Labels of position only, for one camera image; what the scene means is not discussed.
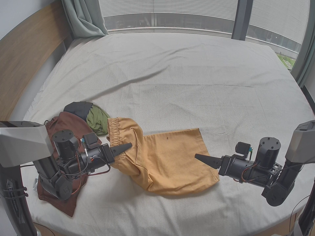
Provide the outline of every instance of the curtain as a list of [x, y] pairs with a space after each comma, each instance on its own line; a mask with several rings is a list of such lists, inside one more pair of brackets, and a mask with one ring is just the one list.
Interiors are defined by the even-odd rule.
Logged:
[[313, 69], [315, 61], [315, 0], [310, 0], [310, 12], [305, 31], [305, 37], [300, 53], [291, 70], [291, 74], [302, 88], [310, 71]]
[[61, 2], [75, 38], [108, 35], [99, 0], [61, 0]]

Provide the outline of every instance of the bed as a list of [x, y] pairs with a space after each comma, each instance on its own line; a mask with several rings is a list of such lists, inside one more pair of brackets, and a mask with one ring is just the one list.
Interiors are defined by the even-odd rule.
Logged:
[[[24, 120], [44, 123], [72, 101], [94, 102], [112, 117], [130, 117], [144, 134], [200, 128], [209, 153], [216, 157], [232, 155], [238, 141], [252, 144], [256, 152], [262, 137], [276, 137], [281, 142], [277, 162], [282, 165], [293, 130], [315, 119], [297, 83], [269, 47], [183, 33], [75, 40]], [[314, 169], [304, 166], [278, 207], [267, 204], [261, 187], [229, 177], [196, 195], [159, 196], [112, 169], [89, 178], [73, 218], [38, 199], [32, 190], [35, 168], [21, 171], [34, 222], [64, 235], [241, 236], [289, 218], [310, 193]]]

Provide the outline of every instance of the building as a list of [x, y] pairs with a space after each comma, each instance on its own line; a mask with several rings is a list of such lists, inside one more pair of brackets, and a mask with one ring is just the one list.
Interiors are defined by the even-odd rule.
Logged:
[[[99, 0], [110, 33], [185, 32], [230, 38], [238, 0]], [[254, 0], [246, 41], [296, 58], [309, 0]]]

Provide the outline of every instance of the wrinkled bed sheet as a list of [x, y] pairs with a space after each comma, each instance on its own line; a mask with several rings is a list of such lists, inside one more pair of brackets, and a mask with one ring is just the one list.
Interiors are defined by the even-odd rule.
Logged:
[[[276, 137], [282, 165], [293, 130], [315, 119], [269, 47], [193, 34], [132, 33], [74, 41], [24, 119], [44, 123], [72, 101], [94, 102], [112, 117], [130, 117], [145, 135], [200, 128], [209, 153], [217, 157], [232, 155], [238, 141], [252, 144], [255, 156], [262, 137]], [[262, 188], [229, 177], [197, 195], [158, 196], [112, 169], [90, 177], [73, 218], [38, 199], [32, 190], [34, 167], [21, 170], [34, 221], [65, 235], [237, 236], [288, 218], [309, 195], [314, 169], [305, 165], [278, 207], [267, 204]]]

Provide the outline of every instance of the wooden headboard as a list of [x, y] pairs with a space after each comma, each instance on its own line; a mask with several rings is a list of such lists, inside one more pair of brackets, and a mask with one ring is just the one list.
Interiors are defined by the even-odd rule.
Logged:
[[27, 84], [70, 33], [61, 0], [57, 0], [0, 40], [0, 120], [9, 120]]

